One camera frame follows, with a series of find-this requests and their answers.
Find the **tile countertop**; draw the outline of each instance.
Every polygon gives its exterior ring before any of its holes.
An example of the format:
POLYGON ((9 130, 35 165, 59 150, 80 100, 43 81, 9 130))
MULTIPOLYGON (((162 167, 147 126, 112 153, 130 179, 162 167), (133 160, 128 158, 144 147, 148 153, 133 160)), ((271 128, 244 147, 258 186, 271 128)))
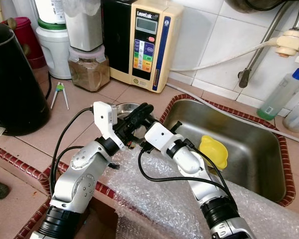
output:
MULTIPOLYGON (((35 70, 34 73, 42 91, 44 93, 47 92, 47 69, 38 69, 35 70)), ((51 119, 43 128, 25 136, 0 137, 0 147, 2 149, 41 172, 50 165, 55 145, 64 127, 82 108, 89 107, 95 101, 105 101, 114 104, 124 102, 147 102, 154 105, 154 115, 157 118, 160 118, 172 97, 182 94, 182 92, 167 86, 161 94, 156 94, 135 86, 129 86, 114 79, 100 91, 90 93, 74 86, 71 81, 52 78, 52 91, 47 100, 49 106, 52 102, 54 89, 59 81, 64 83, 70 110, 67 110, 66 108, 63 94, 59 93, 51 112, 51 119)), ((172 79, 169 79, 169 82, 204 99, 257 117, 256 109, 253 107, 172 79)), ((292 133, 285 129, 282 125, 282 120, 283 118, 278 116, 275 120, 270 121, 270 123, 275 125, 280 131, 299 137, 299 133, 292 133)), ((101 134, 93 124, 91 113, 83 113, 66 132, 60 145, 59 152, 69 146, 86 145, 99 136, 101 136, 101 134)), ((287 144, 297 193, 295 200, 288 206, 288 208, 299 213, 299 143, 287 139, 287 144)), ((67 152, 61 160, 68 164, 73 154, 74 150, 67 152)))

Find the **white container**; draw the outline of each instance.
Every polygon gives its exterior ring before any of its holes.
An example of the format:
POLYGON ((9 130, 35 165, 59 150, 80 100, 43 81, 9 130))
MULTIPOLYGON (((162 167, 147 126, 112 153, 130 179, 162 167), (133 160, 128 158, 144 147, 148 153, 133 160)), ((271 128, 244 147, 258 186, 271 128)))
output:
POLYGON ((92 51, 102 45, 100 0, 63 0, 63 8, 72 47, 92 51))
POLYGON ((12 0, 12 2, 18 16, 26 16, 30 19, 31 27, 35 33, 35 30, 38 27, 39 15, 34 0, 12 0))
POLYGON ((51 24, 65 24, 62 0, 35 0, 39 17, 51 24))
POLYGON ((299 133, 299 105, 283 121, 284 126, 292 132, 299 133))
POLYGON ((58 79, 71 79, 68 64, 70 41, 67 30, 45 29, 39 22, 36 33, 51 76, 58 79))
POLYGON ((257 114, 265 120, 272 120, 298 91, 299 68, 293 74, 285 75, 278 87, 257 110, 257 114))

